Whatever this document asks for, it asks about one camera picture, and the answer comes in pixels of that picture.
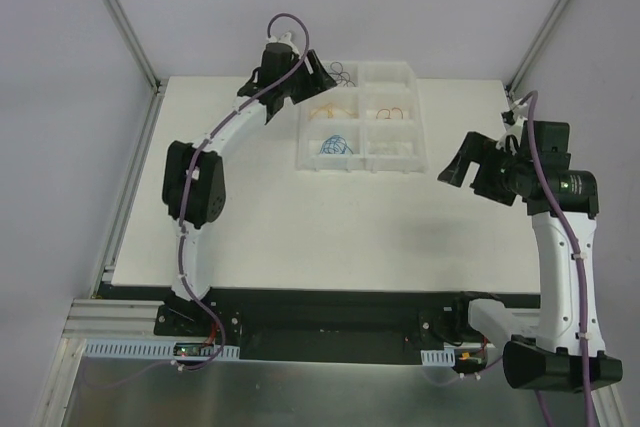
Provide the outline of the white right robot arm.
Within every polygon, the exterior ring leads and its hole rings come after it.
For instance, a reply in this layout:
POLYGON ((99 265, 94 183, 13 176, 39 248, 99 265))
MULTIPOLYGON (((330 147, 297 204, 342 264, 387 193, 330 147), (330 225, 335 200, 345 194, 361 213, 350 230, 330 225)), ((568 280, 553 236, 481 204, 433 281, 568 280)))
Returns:
POLYGON ((507 206, 521 198, 526 205, 539 259, 537 327, 527 327, 484 292, 461 295, 450 316, 457 339, 482 334, 501 350, 504 375, 515 389, 576 393, 623 377, 621 360, 606 352, 594 301, 589 254, 597 182, 591 172, 571 169, 569 136, 568 124, 546 121, 525 123, 521 135, 501 140, 469 132, 438 176, 459 187, 477 164, 474 194, 507 206))

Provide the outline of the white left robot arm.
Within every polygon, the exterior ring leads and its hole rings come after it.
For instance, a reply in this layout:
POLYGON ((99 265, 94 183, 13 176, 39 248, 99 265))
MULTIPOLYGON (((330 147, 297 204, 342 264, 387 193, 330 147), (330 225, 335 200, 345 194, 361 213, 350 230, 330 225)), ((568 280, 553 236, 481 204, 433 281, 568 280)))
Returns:
POLYGON ((169 145, 161 199, 177 237, 172 291, 193 301, 181 306, 176 317, 188 335, 202 335, 211 324, 210 310, 198 303, 211 288, 199 240, 226 203, 224 160, 254 130, 268 124, 287 100, 298 104, 335 86, 314 50, 299 51, 289 41, 271 40, 260 65, 237 91, 231 111, 219 124, 191 142, 175 140, 169 145))

